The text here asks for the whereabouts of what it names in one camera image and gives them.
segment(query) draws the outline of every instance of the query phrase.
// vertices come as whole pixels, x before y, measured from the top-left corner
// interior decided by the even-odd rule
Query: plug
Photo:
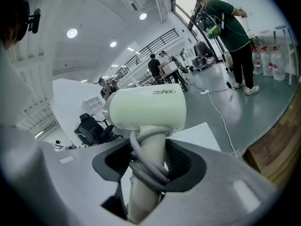
[[[226,85],[227,85],[230,89],[232,88],[232,86],[231,86],[231,84],[229,83],[229,81],[227,81]]]

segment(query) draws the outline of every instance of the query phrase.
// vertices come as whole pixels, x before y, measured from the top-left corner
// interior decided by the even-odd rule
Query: railing
[[[151,42],[148,46],[144,47],[128,62],[126,62],[126,64],[114,75],[113,79],[115,81],[119,81],[122,77],[124,77],[127,73],[129,73],[132,69],[139,65],[143,60],[150,58],[150,55],[154,53],[157,49],[161,48],[162,46],[171,42],[177,37],[179,37],[179,35],[175,31],[175,29],[164,33],[159,38]]]

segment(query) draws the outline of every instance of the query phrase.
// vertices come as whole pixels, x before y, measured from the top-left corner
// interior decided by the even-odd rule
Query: round ceiling light
[[[75,28],[71,28],[68,32],[67,32],[67,37],[72,39],[77,35],[77,30]]]
[[[116,44],[117,44],[117,42],[116,42],[116,41],[113,41],[113,42],[110,44],[110,47],[115,47]]]
[[[147,17],[147,14],[146,13],[142,13],[139,18],[141,20],[144,20],[144,19],[146,19],[146,17]]]

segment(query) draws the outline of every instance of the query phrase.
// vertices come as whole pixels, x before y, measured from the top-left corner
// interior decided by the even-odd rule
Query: green t-shirt
[[[231,4],[222,0],[210,0],[204,5],[204,9],[207,9],[209,14],[212,13],[220,19],[222,19],[222,13],[224,13],[225,25],[220,38],[229,52],[242,48],[250,42],[247,35],[242,36],[235,33],[245,34],[246,32],[235,16],[231,15],[234,12],[234,7]]]

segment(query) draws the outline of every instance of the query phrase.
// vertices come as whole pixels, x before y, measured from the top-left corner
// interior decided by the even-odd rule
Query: white sneaker
[[[258,85],[254,85],[252,89],[246,87],[246,90],[245,90],[245,94],[250,96],[252,94],[255,94],[259,92],[259,86]]]
[[[246,82],[245,82],[245,81],[242,81],[240,84],[237,83],[237,82],[234,82],[233,85],[234,85],[234,87],[235,87],[236,89],[239,89],[240,87],[245,86],[245,85],[246,85]]]

